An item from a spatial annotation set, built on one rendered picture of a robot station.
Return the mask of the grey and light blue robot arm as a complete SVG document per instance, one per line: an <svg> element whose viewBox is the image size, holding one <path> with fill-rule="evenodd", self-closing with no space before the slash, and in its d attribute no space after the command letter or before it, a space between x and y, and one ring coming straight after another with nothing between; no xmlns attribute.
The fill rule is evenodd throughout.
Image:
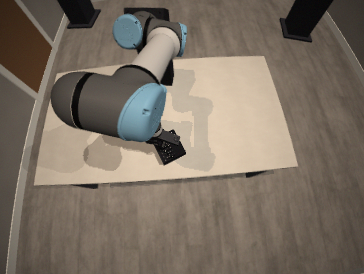
<svg viewBox="0 0 364 274"><path fill-rule="evenodd" d="M73 128L136 142L162 132L155 139L177 146L180 136L162 129L167 89L160 82L170 60L183 56L187 27L146 11L124 15L115 20L113 37L124 49L142 51L112 76L84 71L63 75L52 88L52 108Z"/></svg>

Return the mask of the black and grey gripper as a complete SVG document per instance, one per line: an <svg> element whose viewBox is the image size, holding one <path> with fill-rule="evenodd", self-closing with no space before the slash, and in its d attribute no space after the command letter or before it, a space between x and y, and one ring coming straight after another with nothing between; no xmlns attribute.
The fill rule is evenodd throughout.
<svg viewBox="0 0 364 274"><path fill-rule="evenodd" d="M162 134L162 132L161 132L161 134ZM155 139L155 138L158 138L160 135L158 135L156 137L152 137L151 139L148 140L148 142L146 141L146 143L147 144L155 144L155 145L158 145L158 148L163 148L165 146L165 142L161 141L161 140L158 140L158 139ZM150 141L154 141L154 142L150 142Z"/></svg>

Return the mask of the black lighting desk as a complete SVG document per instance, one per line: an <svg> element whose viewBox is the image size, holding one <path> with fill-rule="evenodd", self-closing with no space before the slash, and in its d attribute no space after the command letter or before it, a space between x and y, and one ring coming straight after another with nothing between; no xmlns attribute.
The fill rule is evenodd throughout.
<svg viewBox="0 0 364 274"><path fill-rule="evenodd" d="M168 131L170 133L176 134L174 129ZM161 149L158 148L158 145L154 145L163 164L166 165L184 155L186 155L186 151L179 141L179 145L175 146L165 142L165 146ZM184 154L183 154L184 153ZM180 156L179 156L180 155ZM176 157L176 158L175 158ZM172 159L172 160L171 160ZM168 162L167 162L168 161Z"/></svg>

